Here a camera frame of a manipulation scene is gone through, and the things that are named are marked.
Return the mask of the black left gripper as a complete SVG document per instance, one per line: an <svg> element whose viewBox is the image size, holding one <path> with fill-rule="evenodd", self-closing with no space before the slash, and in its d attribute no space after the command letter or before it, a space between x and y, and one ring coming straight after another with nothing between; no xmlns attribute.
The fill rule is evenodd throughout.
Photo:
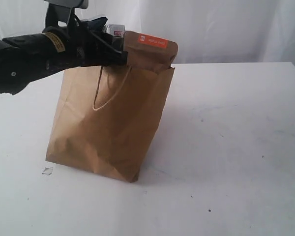
<svg viewBox="0 0 295 236"><path fill-rule="evenodd" d="M80 20L77 15L74 25L66 27L66 34L68 47L63 56L64 68L127 64L128 53L123 49L123 37L91 31L87 22Z"/></svg>

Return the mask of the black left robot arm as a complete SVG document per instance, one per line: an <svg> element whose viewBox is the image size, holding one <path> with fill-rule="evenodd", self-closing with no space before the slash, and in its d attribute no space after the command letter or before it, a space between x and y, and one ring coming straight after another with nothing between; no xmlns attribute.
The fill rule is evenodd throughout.
<svg viewBox="0 0 295 236"><path fill-rule="evenodd" d="M123 40L103 32L107 18L68 27L47 27L42 33L0 39L0 94L15 95L29 83L58 72L90 66L126 65Z"/></svg>

